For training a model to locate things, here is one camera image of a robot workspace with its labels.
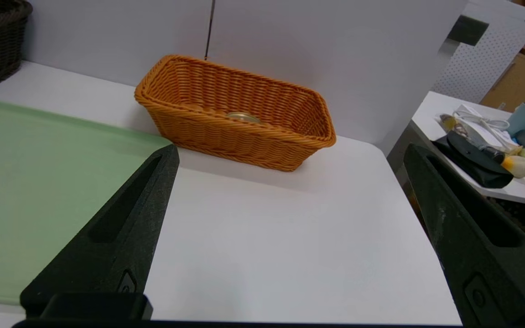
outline white tabletop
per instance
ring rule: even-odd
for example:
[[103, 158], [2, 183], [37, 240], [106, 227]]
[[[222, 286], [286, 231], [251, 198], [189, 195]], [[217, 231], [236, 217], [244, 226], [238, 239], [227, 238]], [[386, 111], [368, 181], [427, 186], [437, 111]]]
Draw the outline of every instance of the white tabletop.
[[[150, 129], [133, 90], [26, 62], [0, 84], [0, 100]], [[338, 137], [293, 173], [179, 153], [144, 291], [153, 319], [460, 324], [435, 252], [373, 145]], [[21, 319], [0, 317], [1, 327]]]
[[473, 107], [479, 114], [486, 118], [494, 118], [498, 120], [507, 120], [510, 117], [509, 112], [498, 110], [495, 108], [489, 108], [473, 102], [466, 102], [465, 100], [456, 99], [449, 96], [440, 95], [436, 92], [429, 92], [425, 100], [423, 100], [421, 106], [412, 117], [411, 126], [419, 134], [419, 136], [429, 145], [429, 147], [442, 158], [445, 158], [453, 168], [459, 172], [459, 174], [465, 178], [481, 195], [494, 197], [497, 199], [516, 201], [518, 203], [525, 203], [525, 177], [522, 179], [514, 178], [504, 188], [500, 189], [488, 189], [481, 187], [475, 180], [469, 177], [463, 170], [461, 170], [454, 162], [451, 162], [446, 156], [442, 155], [437, 151], [436, 147], [432, 145], [430, 140], [436, 140], [446, 133], [443, 128], [435, 121], [435, 116], [438, 114], [452, 114], [459, 105], [466, 104], [467, 106]]

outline pegboard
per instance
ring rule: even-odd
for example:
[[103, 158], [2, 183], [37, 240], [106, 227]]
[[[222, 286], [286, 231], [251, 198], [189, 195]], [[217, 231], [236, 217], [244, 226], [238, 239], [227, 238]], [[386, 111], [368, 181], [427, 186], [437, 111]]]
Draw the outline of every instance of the pegboard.
[[467, 10], [468, 16], [489, 23], [489, 27], [476, 46], [458, 46], [431, 90], [479, 103], [525, 45], [525, 21], [498, 12], [485, 12], [488, 8], [481, 6], [468, 5]]

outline basket rim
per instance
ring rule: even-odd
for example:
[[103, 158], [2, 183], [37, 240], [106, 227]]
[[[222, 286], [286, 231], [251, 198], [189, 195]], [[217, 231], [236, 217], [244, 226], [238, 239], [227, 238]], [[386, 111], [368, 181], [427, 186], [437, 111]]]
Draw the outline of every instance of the basket rim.
[[[303, 91], [304, 93], [308, 93], [312, 95], [313, 97], [315, 97], [315, 99], [321, 102], [321, 111], [322, 111], [322, 114], [325, 116], [326, 123], [328, 125], [327, 135], [324, 137], [317, 136], [317, 135], [304, 135], [304, 134], [297, 133], [290, 129], [286, 129], [286, 128], [279, 127], [276, 125], [262, 125], [258, 123], [238, 120], [236, 118], [228, 118], [225, 115], [221, 115], [217, 113], [205, 113], [201, 110], [196, 110], [194, 108], [190, 108], [188, 106], [176, 104], [173, 102], [165, 102], [163, 100], [159, 100], [153, 96], [148, 95], [146, 88], [150, 84], [150, 82], [154, 79], [155, 75], [171, 60], [180, 60], [180, 59], [185, 62], [188, 61], [188, 62], [193, 62], [195, 64], [208, 65], [211, 67], [230, 70], [234, 73], [241, 73], [243, 75], [265, 79], [266, 81], [269, 81], [272, 83], [278, 83], [285, 87], [293, 87], [295, 89]], [[291, 142], [299, 143], [300, 145], [304, 145], [307, 147], [313, 147], [313, 148], [331, 147], [335, 144], [335, 140], [336, 140], [333, 122], [331, 121], [331, 116], [329, 115], [329, 111], [327, 110], [327, 104], [325, 103], [325, 100], [323, 99], [323, 97], [321, 97], [321, 95], [317, 93], [316, 91], [313, 91], [312, 89], [308, 89], [306, 87], [295, 85], [293, 83], [271, 79], [270, 77], [265, 77], [263, 75], [258, 75], [258, 74], [242, 71], [240, 69], [229, 68], [224, 65], [215, 64], [213, 62], [208, 62], [208, 61], [206, 62], [205, 60], [199, 60], [199, 59], [196, 59], [190, 56], [168, 55], [168, 56], [163, 57], [157, 64], [155, 64], [155, 66], [147, 73], [147, 75], [145, 75], [141, 83], [137, 86], [137, 89], [135, 89], [135, 99], [137, 100], [137, 102], [141, 104], [143, 103], [150, 104], [152, 110], [157, 110], [158, 112], [167, 112], [168, 114], [172, 116], [178, 116], [178, 117], [183, 116], [184, 118], [191, 118], [191, 116], [194, 116], [195, 118], [210, 118], [209, 123], [216, 124], [219, 127], [226, 127], [226, 128], [230, 127], [230, 128], [237, 129], [238, 131], [242, 131], [246, 133], [258, 133], [265, 137], [278, 139], [281, 141], [291, 141]]]
[[19, 21], [31, 14], [33, 7], [26, 0], [13, 0], [17, 6], [9, 11], [0, 13], [0, 27]]

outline white cable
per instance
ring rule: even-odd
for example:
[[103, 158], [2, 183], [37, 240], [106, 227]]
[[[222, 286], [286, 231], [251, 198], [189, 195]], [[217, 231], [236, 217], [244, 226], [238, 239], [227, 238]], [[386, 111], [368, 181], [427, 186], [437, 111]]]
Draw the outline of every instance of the white cable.
[[465, 108], [465, 110], [457, 109], [453, 112], [453, 116], [461, 121], [470, 121], [481, 125], [486, 129], [491, 135], [493, 135], [499, 143], [502, 144], [502, 147], [506, 149], [506, 152], [513, 150], [513, 145], [508, 143], [504, 139], [504, 136], [500, 135], [497, 131], [504, 131], [510, 127], [510, 123], [504, 120], [490, 120], [489, 118], [484, 118], [475, 111], [473, 108], [467, 108], [466, 106], [460, 106], [460, 108]]
[[510, 123], [504, 120], [490, 120], [489, 118], [484, 118], [483, 116], [477, 116], [471, 112], [465, 110], [456, 110], [453, 112], [453, 116], [461, 120], [471, 121], [483, 125], [485, 128], [494, 128], [500, 131], [510, 127]]

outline white pegboard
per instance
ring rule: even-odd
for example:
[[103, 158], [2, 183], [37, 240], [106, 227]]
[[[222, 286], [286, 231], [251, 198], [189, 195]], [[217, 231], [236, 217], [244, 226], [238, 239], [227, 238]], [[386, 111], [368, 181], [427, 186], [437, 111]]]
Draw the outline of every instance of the white pegboard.
[[469, 3], [463, 14], [489, 23], [487, 31], [476, 46], [458, 46], [432, 91], [478, 103], [525, 45], [524, 7], [505, 1], [480, 4]]

